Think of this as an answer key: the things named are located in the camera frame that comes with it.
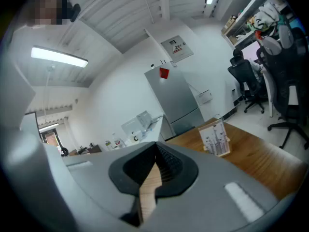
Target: shelf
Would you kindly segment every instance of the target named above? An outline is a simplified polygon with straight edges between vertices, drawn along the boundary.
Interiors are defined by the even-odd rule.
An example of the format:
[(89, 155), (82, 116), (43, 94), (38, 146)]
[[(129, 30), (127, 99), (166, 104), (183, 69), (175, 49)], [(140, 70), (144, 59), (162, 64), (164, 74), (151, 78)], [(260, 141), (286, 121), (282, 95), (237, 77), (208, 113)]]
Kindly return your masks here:
[(246, 40), (249, 40), (252, 36), (254, 36), (254, 32), (250, 31), (250, 34), (248, 34), (246, 37), (242, 38), (240, 41), (237, 41), (237, 43), (234, 45), (234, 47), (238, 46), (240, 43), (244, 43)]
[(236, 32), (236, 30), (246, 22), (246, 20), (257, 11), (257, 9), (265, 2), (266, 0), (251, 0), (241, 15), (236, 19), (234, 24), (227, 30), (225, 36), (229, 37)]

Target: refrigerator door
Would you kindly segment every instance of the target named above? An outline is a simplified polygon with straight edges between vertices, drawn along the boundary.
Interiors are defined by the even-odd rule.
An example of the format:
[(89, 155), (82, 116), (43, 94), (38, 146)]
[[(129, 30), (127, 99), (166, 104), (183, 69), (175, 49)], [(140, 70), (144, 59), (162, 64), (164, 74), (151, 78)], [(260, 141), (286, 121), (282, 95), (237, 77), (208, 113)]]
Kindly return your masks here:
[(192, 127), (200, 126), (203, 123), (204, 123), (204, 119), (203, 119), (202, 113), (199, 110), (199, 108), (197, 108), (191, 113), (187, 114), (186, 116), (173, 122), (171, 125), (176, 135), (180, 135), (190, 130)]
[[(169, 69), (167, 79), (160, 77), (160, 67)], [(183, 74), (171, 63), (158, 66), (145, 76), (170, 123), (198, 108)]]

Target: floor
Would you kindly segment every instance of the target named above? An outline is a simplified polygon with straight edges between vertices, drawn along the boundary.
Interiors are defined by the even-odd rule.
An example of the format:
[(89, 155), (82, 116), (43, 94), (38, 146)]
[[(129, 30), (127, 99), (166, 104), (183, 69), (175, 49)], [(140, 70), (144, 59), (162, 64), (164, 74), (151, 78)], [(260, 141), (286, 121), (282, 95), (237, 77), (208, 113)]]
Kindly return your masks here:
[[(269, 117), (268, 102), (263, 103), (263, 106), (265, 107), (264, 114), (261, 113), (261, 108), (258, 105), (254, 105), (248, 109), (247, 113), (244, 113), (247, 105), (244, 101), (242, 101), (237, 106), (237, 112), (230, 118), (226, 119), (225, 122), (247, 131), (268, 143), (276, 146), (282, 145), (288, 129), (273, 128), (271, 131), (267, 130), (267, 127), (270, 124), (276, 124), (284, 121), (278, 121), (280, 114), (276, 111), (276, 109), (273, 111), (273, 117)], [(309, 124), (303, 129), (305, 133), (309, 135)], [(305, 150), (304, 144), (304, 139), (295, 131), (292, 131), (283, 150), (309, 164), (309, 149)]]

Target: desk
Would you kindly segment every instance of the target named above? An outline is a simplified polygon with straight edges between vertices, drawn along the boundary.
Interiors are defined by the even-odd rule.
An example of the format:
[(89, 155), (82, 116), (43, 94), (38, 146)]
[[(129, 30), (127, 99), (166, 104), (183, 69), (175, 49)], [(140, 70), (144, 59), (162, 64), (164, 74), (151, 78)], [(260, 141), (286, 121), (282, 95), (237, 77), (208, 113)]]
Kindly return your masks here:
[[(201, 126), (215, 120), (212, 118)], [(235, 126), (225, 123), (225, 130), (231, 140), (232, 153), (224, 159), (268, 187), (279, 200), (298, 190), (308, 168), (306, 163)], [(205, 152), (197, 128), (167, 143)]]

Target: office chair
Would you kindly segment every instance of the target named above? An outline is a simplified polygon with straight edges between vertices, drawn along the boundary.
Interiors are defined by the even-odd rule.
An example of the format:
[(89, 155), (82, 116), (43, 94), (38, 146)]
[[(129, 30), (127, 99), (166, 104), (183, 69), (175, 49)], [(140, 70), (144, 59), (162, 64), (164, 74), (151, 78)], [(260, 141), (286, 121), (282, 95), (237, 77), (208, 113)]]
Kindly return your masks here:
[(228, 71), (236, 78), (240, 85), (240, 91), (242, 96), (251, 101), (250, 105), (246, 107), (244, 112), (252, 107), (254, 104), (258, 104), (262, 108), (262, 114), (264, 113), (264, 107), (261, 104), (261, 90), (260, 83), (256, 80), (251, 64), (248, 60), (243, 59), (241, 56), (236, 56), (230, 59), (232, 66), (228, 68)]
[[(274, 106), (281, 113), (279, 119), (286, 122), (272, 124), (268, 126), (268, 131), (272, 128), (288, 128), (288, 133), (284, 139), (281, 149), (284, 148), (292, 130), (297, 131), (305, 140), (304, 148), (309, 147), (309, 137), (298, 124), (306, 125), (308, 116), (308, 44), (304, 33), (300, 28), (292, 30), (280, 36), (281, 43), (270, 37), (263, 40), (256, 54), (264, 67), (270, 73), (274, 81)], [(289, 104), (291, 87), (295, 86), (297, 92), (297, 104)]]

